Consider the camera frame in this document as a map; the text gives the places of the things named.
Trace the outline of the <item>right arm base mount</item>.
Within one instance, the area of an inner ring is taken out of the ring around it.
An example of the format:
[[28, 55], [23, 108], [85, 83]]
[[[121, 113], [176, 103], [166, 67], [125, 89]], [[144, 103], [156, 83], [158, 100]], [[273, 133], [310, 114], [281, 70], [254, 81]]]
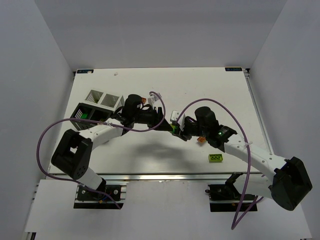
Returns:
[[233, 183], [244, 174], [232, 173], [223, 184], [209, 184], [205, 193], [209, 197], [209, 206], [212, 213], [235, 213], [239, 205], [242, 190], [238, 191]]

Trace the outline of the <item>green two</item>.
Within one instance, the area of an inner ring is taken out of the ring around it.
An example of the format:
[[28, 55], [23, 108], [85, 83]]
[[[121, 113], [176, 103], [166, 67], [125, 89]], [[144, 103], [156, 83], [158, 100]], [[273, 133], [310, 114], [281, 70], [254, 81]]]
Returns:
[[87, 113], [83, 113], [82, 115], [81, 115], [81, 119], [86, 119], [87, 118], [87, 116], [88, 116], [88, 114]]

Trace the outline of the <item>lime green printed lego stack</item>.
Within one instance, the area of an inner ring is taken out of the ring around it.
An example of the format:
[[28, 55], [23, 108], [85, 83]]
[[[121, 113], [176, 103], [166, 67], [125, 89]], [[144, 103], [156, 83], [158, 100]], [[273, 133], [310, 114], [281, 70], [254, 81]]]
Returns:
[[172, 130], [171, 130], [171, 133], [172, 134], [177, 134], [178, 132], [179, 132], [179, 126], [178, 125], [176, 125], [176, 124], [170, 124], [170, 126], [171, 126], [171, 128], [172, 128]]

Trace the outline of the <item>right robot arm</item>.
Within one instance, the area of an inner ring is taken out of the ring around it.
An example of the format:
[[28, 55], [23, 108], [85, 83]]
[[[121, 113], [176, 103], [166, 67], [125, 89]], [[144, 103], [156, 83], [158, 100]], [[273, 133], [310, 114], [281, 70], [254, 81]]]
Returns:
[[261, 175], [233, 173], [225, 185], [238, 194], [246, 187], [248, 194], [274, 200], [279, 206], [293, 211], [312, 190], [305, 165], [297, 157], [277, 156], [245, 142], [234, 129], [219, 124], [215, 113], [207, 106], [194, 112], [195, 118], [173, 111], [170, 120], [173, 135], [184, 141], [204, 137], [210, 146], [250, 164]]

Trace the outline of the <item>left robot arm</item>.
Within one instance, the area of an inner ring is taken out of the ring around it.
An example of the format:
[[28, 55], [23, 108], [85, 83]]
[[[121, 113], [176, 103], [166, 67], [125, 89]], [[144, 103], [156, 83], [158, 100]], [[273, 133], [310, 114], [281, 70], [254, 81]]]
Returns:
[[144, 105], [141, 96], [130, 94], [106, 121], [89, 119], [88, 122], [94, 124], [92, 127], [80, 131], [67, 130], [52, 155], [51, 163], [69, 176], [70, 181], [103, 194], [106, 181], [89, 167], [92, 151], [112, 139], [135, 132], [135, 124], [147, 125], [148, 131], [169, 132], [172, 127], [165, 116], [164, 104], [160, 107]]

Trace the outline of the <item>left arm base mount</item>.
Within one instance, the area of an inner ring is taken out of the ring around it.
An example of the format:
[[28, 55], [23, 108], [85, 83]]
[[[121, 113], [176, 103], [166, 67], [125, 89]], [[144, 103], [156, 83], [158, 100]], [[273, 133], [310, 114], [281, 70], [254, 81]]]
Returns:
[[120, 210], [126, 199], [126, 186], [107, 184], [105, 186], [105, 192], [117, 205], [106, 195], [88, 191], [79, 185], [76, 190], [73, 208], [86, 210]]

